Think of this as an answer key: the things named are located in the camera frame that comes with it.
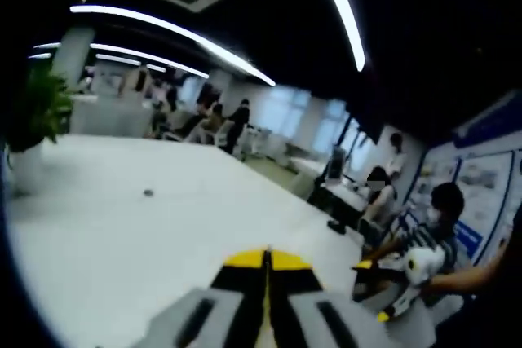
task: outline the green leaves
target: green leaves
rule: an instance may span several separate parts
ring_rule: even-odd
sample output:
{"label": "green leaves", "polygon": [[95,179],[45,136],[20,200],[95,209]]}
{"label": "green leaves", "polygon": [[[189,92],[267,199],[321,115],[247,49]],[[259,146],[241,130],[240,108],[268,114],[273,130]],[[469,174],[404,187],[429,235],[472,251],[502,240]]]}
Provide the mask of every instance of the green leaves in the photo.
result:
{"label": "green leaves", "polygon": [[26,85],[15,96],[7,144],[23,152],[48,138],[56,143],[60,119],[73,108],[62,77],[51,74],[48,64],[35,64]]}

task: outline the floor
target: floor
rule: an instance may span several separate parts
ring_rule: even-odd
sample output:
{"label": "floor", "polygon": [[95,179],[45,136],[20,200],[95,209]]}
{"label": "floor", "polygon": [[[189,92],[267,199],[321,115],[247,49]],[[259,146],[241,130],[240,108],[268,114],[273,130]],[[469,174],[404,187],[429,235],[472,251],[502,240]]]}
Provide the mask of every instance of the floor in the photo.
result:
{"label": "floor", "polygon": [[267,158],[247,158],[245,164],[286,190],[290,189],[290,184],[296,175]]}

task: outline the blue banner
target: blue banner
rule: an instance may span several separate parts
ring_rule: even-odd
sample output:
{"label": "blue banner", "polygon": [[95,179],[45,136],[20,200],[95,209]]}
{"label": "blue banner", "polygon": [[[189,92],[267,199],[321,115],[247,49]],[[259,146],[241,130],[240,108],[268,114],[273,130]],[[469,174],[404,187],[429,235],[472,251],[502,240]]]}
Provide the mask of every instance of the blue banner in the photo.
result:
{"label": "blue banner", "polygon": [[456,134],[453,143],[457,148],[464,148],[522,130],[521,112],[522,93],[518,92],[500,108],[471,125],[465,136]]}
{"label": "blue banner", "polygon": [[454,230],[457,240],[464,245],[467,256],[472,259],[479,248],[482,236],[460,221],[455,224]]}

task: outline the person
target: person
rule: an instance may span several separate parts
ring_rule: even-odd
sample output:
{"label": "person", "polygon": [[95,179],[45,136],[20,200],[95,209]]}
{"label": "person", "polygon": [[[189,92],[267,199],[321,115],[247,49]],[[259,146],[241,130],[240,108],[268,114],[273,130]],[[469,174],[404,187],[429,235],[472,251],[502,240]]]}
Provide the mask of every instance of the person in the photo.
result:
{"label": "person", "polygon": [[125,100],[141,104],[152,83],[148,68],[138,67],[129,71],[121,80],[118,95]]}
{"label": "person", "polygon": [[511,238],[492,261],[449,275],[435,275],[425,293],[475,294],[456,314],[436,329],[434,347],[497,346],[518,341],[522,273],[522,205],[513,219]]}
{"label": "person", "polygon": [[[453,270],[457,259],[457,246],[455,244],[453,226],[458,221],[464,210],[464,196],[455,183],[442,183],[433,188],[431,192],[431,206],[427,211],[428,220],[419,224],[410,233],[399,236],[394,240],[383,244],[363,259],[378,261],[392,253],[404,255],[413,247],[434,248],[439,245],[444,253],[445,259],[442,271],[448,273]],[[375,295],[377,292],[387,288],[390,282],[383,280],[373,282],[366,289],[356,287],[357,300]]]}
{"label": "person", "polygon": [[223,150],[228,154],[232,154],[237,140],[243,132],[243,128],[250,120],[250,101],[248,99],[243,99],[239,108],[228,118],[228,120],[234,121],[234,125],[230,128],[230,131],[227,134],[227,144],[223,147]]}
{"label": "person", "polygon": [[207,144],[209,135],[208,133],[216,133],[224,123],[223,119],[223,105],[216,104],[212,108],[210,116],[201,122],[201,126],[198,130],[196,143]]}
{"label": "person", "polygon": [[176,134],[186,137],[190,131],[201,122],[201,120],[207,117],[207,112],[210,108],[209,103],[204,99],[198,99],[196,106],[196,114],[190,117],[181,128],[175,130]]}
{"label": "person", "polygon": [[174,86],[162,86],[159,90],[162,94],[156,95],[157,102],[153,105],[154,114],[148,133],[150,139],[161,139],[162,134],[170,130],[169,116],[176,110],[178,89]]}
{"label": "person", "polygon": [[357,230],[363,234],[368,244],[375,244],[392,217],[397,198],[392,181],[382,166],[376,166],[368,175],[366,183],[370,189],[368,206],[359,219]]}
{"label": "person", "polygon": [[393,148],[393,156],[386,163],[385,170],[388,174],[388,177],[395,182],[400,177],[400,172],[402,171],[405,162],[406,162],[406,154],[402,150],[402,135],[395,132],[390,137],[391,147]]}

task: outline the face mask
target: face mask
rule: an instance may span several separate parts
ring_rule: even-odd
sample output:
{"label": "face mask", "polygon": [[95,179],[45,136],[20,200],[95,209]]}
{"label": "face mask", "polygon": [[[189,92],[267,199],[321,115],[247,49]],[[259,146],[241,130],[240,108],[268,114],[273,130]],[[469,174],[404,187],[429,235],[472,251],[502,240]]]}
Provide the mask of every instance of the face mask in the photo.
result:
{"label": "face mask", "polygon": [[431,224],[435,224],[437,222],[439,222],[439,218],[440,218],[440,211],[433,208],[433,207],[430,207],[428,208],[427,210],[427,221]]}

